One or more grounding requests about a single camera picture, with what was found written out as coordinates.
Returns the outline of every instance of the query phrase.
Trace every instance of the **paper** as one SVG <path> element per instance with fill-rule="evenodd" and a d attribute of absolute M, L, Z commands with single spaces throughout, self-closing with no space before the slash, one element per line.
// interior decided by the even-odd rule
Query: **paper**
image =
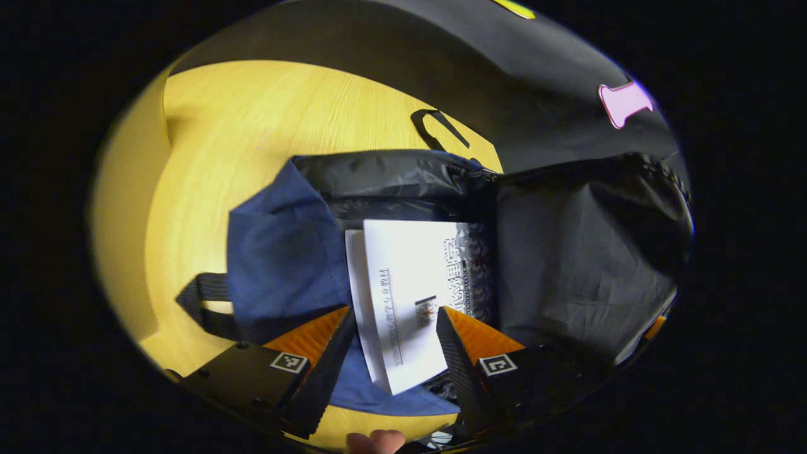
<path fill-rule="evenodd" d="M 480 247 L 474 247 L 470 234 L 474 226 L 366 220 L 364 232 L 345 232 L 353 307 L 370 378 L 393 395 L 446 369 L 436 330 L 440 306 L 487 312 L 479 299 L 487 303 L 491 292 L 480 277 L 491 273 L 479 265 Z"/>

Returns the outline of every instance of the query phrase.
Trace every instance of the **finger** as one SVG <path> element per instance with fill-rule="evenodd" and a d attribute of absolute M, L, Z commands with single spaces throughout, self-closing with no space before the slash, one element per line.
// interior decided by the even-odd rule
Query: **finger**
<path fill-rule="evenodd" d="M 379 454 L 378 448 L 366 436 L 362 434 L 348 434 L 345 438 L 346 454 Z"/>
<path fill-rule="evenodd" d="M 406 437 L 399 431 L 373 431 L 370 440 L 378 446 L 381 454 L 394 454 L 406 443 Z"/>

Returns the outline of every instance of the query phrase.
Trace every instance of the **black strap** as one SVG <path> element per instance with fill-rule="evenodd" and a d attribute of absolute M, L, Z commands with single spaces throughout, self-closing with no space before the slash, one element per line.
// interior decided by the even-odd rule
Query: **black strap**
<path fill-rule="evenodd" d="M 201 273 L 177 295 L 177 303 L 210 334 L 241 340 L 235 317 L 202 307 L 202 301 L 230 301 L 226 273 Z"/>
<path fill-rule="evenodd" d="M 465 140 L 465 137 L 459 133 L 459 131 L 448 121 L 447 118 L 443 115 L 443 112 L 436 111 L 433 109 L 420 109 L 419 111 L 415 111 L 410 118 L 412 118 L 412 122 L 415 124 L 415 129 L 417 129 L 417 133 L 420 134 L 420 138 L 426 142 L 426 145 L 429 146 L 430 149 L 438 149 L 440 151 L 445 151 L 443 145 L 440 145 L 440 141 L 435 138 L 435 136 L 429 134 L 429 131 L 426 130 L 426 125 L 423 122 L 423 119 L 427 116 L 431 115 L 434 117 L 435 120 L 440 122 L 446 129 L 449 130 L 455 137 L 465 145 L 465 148 L 470 148 L 470 143 Z"/>

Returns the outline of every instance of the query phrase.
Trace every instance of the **yellow table surface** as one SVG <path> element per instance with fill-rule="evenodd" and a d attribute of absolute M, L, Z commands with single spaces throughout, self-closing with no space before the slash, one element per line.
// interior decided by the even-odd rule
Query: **yellow table surface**
<path fill-rule="evenodd" d="M 371 80 L 284 61 L 234 61 L 168 79 L 164 112 L 170 156 L 155 190 L 145 234 L 145 279 L 157 319 L 140 346 L 183 376 L 232 345 L 203 331 L 174 302 L 199 272 L 226 272 L 228 213 L 270 184 L 296 154 L 364 149 L 426 149 L 409 116 L 433 108 Z M 501 171 L 493 146 L 449 120 L 466 149 L 434 119 L 429 131 L 447 150 Z M 397 429 L 418 439 L 456 415 L 394 417 L 328 406 L 308 443 L 344 448 L 345 434 Z"/>

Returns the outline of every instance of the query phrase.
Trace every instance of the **pink tag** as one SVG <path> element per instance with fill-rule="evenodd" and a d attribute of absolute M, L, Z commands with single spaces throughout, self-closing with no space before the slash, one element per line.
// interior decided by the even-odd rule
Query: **pink tag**
<path fill-rule="evenodd" d="M 615 89 L 600 85 L 600 99 L 616 129 L 622 129 L 628 117 L 642 109 L 653 111 L 650 96 L 636 82 Z"/>

